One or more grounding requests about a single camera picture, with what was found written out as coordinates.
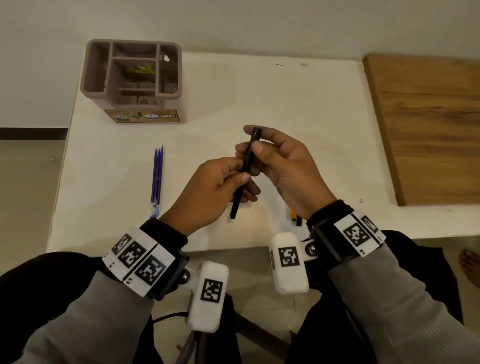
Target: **desk organizer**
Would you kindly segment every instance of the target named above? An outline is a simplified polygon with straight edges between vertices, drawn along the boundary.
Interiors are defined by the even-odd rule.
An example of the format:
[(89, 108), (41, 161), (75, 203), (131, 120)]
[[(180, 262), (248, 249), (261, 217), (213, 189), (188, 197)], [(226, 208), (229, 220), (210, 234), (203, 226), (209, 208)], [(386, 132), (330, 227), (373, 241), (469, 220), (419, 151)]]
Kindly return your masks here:
[(81, 92), (118, 123), (180, 122), (181, 48), (170, 42), (88, 42)]

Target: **tiled floor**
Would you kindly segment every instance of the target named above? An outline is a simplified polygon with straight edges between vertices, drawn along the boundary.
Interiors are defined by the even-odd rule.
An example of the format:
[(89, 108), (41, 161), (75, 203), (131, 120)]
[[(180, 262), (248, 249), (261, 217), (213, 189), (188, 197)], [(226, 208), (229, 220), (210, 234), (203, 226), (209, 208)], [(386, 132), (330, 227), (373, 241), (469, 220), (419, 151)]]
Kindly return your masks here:
[[(44, 252), (63, 148), (62, 141), (0, 141), (0, 274)], [(420, 243), (445, 248), (458, 278), (466, 326), (480, 335), (480, 290), (464, 277), (456, 262), (461, 248), (480, 248), (479, 237)], [(193, 267), (205, 260), (228, 265), (228, 292), (237, 312), (285, 340), (289, 340), (290, 330), (298, 330), (320, 297), (316, 291), (278, 294), (266, 248), (192, 253), (191, 257)], [(175, 291), (155, 304), (152, 316), (185, 310), (189, 295), (186, 290)], [(177, 345), (183, 345), (188, 334), (181, 318), (156, 324), (155, 343), (166, 364), (175, 362)], [(281, 362), (241, 336), (239, 346), (245, 364)]]

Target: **black pen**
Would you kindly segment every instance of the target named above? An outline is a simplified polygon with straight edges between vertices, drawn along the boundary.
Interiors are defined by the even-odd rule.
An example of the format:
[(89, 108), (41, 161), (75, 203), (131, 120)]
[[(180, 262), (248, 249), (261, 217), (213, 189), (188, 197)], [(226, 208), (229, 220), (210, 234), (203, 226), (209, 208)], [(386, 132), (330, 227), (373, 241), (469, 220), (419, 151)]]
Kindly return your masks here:
[[(250, 168), (252, 167), (253, 159), (255, 158), (255, 154), (252, 152), (251, 146), (255, 140), (260, 140), (260, 136), (262, 136), (262, 129), (261, 128), (253, 128), (252, 137), (250, 138), (250, 142), (248, 143), (247, 152), (245, 153), (245, 160), (243, 161), (243, 166), (241, 168), (242, 173), (248, 172), (250, 173)], [(234, 219), (237, 215), (237, 210), (240, 206), (240, 200), (243, 195), (243, 189), (245, 185), (236, 189), (235, 193), (233, 194), (233, 205), (232, 210), (230, 211), (230, 218)]]

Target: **black pants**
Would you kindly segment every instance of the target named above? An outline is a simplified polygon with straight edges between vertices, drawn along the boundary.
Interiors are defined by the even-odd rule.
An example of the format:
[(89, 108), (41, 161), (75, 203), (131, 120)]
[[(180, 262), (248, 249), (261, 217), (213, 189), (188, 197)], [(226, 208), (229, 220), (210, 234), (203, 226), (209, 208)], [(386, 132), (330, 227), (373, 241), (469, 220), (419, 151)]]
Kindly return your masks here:
[[(417, 246), (397, 231), (384, 233), (400, 266), (423, 281), (427, 292), (445, 303), (450, 314), (463, 323), (456, 278), (441, 248)], [(86, 290), (101, 266), (100, 258), (58, 252), (40, 255), (1, 276), (0, 318), (8, 341), (3, 345), (0, 363), (20, 358), (32, 333), (64, 313)], [(328, 275), (315, 266), (315, 260), (306, 262), (305, 266), (311, 282), (335, 290)], [(241, 363), (234, 327), (233, 302), (227, 296), (220, 328), (208, 335), (207, 343), (202, 345), (206, 363)], [(362, 363), (369, 357), (345, 310), (330, 294), (324, 293), (308, 312), (288, 350), (286, 363), (310, 363), (312, 351), (322, 354), (324, 362), (326, 358), (335, 358), (332, 362), (355, 360)], [(141, 334), (133, 363), (162, 363), (154, 347), (151, 318)]]

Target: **black wire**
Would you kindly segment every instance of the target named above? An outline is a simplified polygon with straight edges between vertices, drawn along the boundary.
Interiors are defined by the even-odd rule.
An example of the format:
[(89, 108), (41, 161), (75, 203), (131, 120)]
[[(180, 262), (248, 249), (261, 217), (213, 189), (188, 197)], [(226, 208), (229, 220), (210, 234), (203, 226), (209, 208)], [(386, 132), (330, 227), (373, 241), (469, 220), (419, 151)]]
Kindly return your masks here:
[(167, 318), (175, 317), (175, 316), (187, 317), (187, 316), (188, 316), (188, 312), (182, 311), (182, 312), (175, 312), (175, 313), (173, 313), (173, 314), (165, 315), (165, 316), (156, 318), (155, 320), (153, 320), (153, 323), (158, 322), (158, 321), (162, 321), (162, 320), (166, 320)]
[(369, 352), (372, 363), (377, 364), (377, 355), (375, 354), (375, 350), (373, 349), (372, 344), (370, 343), (370, 340), (368, 339), (368, 336), (365, 333), (365, 330), (363, 330), (361, 323), (357, 320), (357, 318), (355, 317), (353, 312), (350, 310), (350, 308), (347, 306), (347, 304), (343, 302), (342, 297), (332, 289), (328, 288), (327, 286), (324, 286), (323, 284), (310, 282), (310, 288), (319, 290), (322, 293), (329, 293), (334, 297), (336, 297), (343, 304), (345, 308), (345, 313), (347, 314), (347, 318), (352, 324), (352, 327), (357, 333), (357, 336), (359, 337), (360, 341), (363, 343), (363, 345)]

